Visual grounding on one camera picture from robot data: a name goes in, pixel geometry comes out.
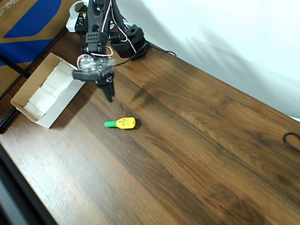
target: brown cardboard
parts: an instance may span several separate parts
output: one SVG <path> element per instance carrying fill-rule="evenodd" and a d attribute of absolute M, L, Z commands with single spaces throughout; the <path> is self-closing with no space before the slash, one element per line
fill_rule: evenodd
<path fill-rule="evenodd" d="M 74 80 L 72 78 L 70 84 L 68 84 L 68 86 L 66 86 L 65 89 L 62 90 L 61 94 L 56 97 L 55 103 L 50 106 L 50 109 L 45 112 L 41 118 L 35 118 L 34 115 L 31 114 L 30 111 L 28 111 L 28 108 L 26 108 L 25 106 L 29 102 L 30 98 L 35 94 L 35 92 L 44 84 L 49 75 L 52 74 L 54 68 L 59 65 L 61 66 L 61 62 L 63 63 L 62 65 L 67 64 L 67 74 L 72 78 L 72 71 L 76 67 L 72 66 L 53 53 L 50 53 L 11 100 L 11 104 L 15 106 L 26 117 L 28 117 L 31 121 L 48 129 L 63 112 L 63 110 L 73 99 L 76 93 L 80 90 L 80 88 L 84 85 L 84 82 Z M 66 74 L 60 69 L 57 69 L 54 74 L 59 76 L 60 73 L 61 76 L 63 76 L 63 74 Z M 41 96 L 39 101 L 43 102 L 43 100 L 43 96 Z"/>
<path fill-rule="evenodd" d="M 59 62 L 60 57 L 50 53 L 13 97 L 12 104 L 16 103 L 21 107 L 25 107 L 28 99 L 43 85 Z"/>
<path fill-rule="evenodd" d="M 24 107 L 20 106 L 19 104 L 15 102 L 10 102 L 14 107 L 16 107 L 21 113 L 23 113 L 25 116 L 27 116 L 28 119 L 30 119 L 32 122 L 37 122 L 37 119 L 34 118 L 29 112 L 27 112 Z"/>

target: black cable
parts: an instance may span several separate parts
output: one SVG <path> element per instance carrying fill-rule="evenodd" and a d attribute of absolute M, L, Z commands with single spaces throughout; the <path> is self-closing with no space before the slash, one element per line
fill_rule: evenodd
<path fill-rule="evenodd" d="M 159 50 L 159 51 L 162 51 L 162 52 L 165 52 L 165 53 L 171 53 L 171 54 L 173 54 L 175 57 L 177 57 L 177 54 L 176 54 L 175 52 L 172 52 L 172 51 L 168 51 L 168 50 L 164 50 L 164 49 L 158 48 L 158 47 L 156 47 L 155 45 L 153 45 L 152 43 L 150 43 L 149 41 L 147 41 L 147 43 L 148 43 L 149 46 L 152 47 L 152 48 L 155 48 L 155 49 L 157 49 L 157 50 Z"/>
<path fill-rule="evenodd" d="M 291 135 L 296 136 L 296 137 L 299 139 L 299 141 L 300 141 L 300 135 L 295 134 L 295 133 L 287 133 L 287 134 L 285 134 L 284 137 L 283 137 L 283 141 L 284 141 L 284 143 L 285 143 L 289 148 L 291 148 L 291 149 L 295 150 L 296 152 L 299 152 L 299 153 L 300 153 L 300 149 L 295 148 L 294 146 L 292 146 L 292 145 L 287 141 L 287 137 L 288 137 L 288 136 L 291 136 Z"/>
<path fill-rule="evenodd" d="M 114 66 L 112 66 L 112 67 L 118 67 L 118 66 L 121 66 L 121 65 L 123 65 L 123 64 L 125 64 L 125 63 L 127 63 L 127 62 L 129 62 L 130 60 L 132 60 L 138 53 L 140 53 L 140 51 L 142 51 L 147 45 L 149 45 L 148 44 L 148 42 L 146 42 L 133 56 L 131 56 L 128 60 L 126 60 L 126 61 L 124 61 L 124 62 L 121 62 L 121 63 L 119 63 L 119 64 L 116 64 L 116 65 L 114 65 Z"/>

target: wooden table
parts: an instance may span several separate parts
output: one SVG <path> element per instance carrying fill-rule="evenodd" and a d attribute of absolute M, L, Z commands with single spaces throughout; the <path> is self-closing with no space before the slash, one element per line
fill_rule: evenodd
<path fill-rule="evenodd" d="M 52 52 L 75 64 L 82 44 Z M 300 154 L 282 141 L 300 123 L 155 49 L 115 75 L 112 104 L 88 83 L 52 129 L 20 115 L 0 136 L 59 224 L 300 223 Z M 104 128 L 127 116 L 140 125 Z"/>

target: black table leg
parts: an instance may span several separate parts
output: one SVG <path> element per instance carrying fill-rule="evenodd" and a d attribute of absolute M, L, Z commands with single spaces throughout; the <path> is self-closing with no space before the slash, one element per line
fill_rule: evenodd
<path fill-rule="evenodd" d="M 19 111 L 16 108 L 12 108 L 6 114 L 6 116 L 0 121 L 0 135 L 4 133 L 6 127 L 10 124 L 11 121 L 16 117 Z"/>
<path fill-rule="evenodd" d="M 10 60 L 8 57 L 0 53 L 0 61 L 4 62 L 6 65 L 8 65 L 10 68 L 12 68 L 14 71 L 18 72 L 19 74 L 23 75 L 26 78 L 30 77 L 30 73 L 27 72 L 25 69 L 20 67 L 18 64 L 14 63 L 12 60 Z"/>

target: cardboard box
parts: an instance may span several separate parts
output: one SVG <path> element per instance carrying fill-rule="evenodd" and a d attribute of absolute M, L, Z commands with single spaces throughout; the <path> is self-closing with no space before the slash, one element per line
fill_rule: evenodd
<path fill-rule="evenodd" d="M 45 127 L 59 117 L 84 82 L 74 80 L 73 65 L 50 53 L 11 100 L 31 121 Z"/>

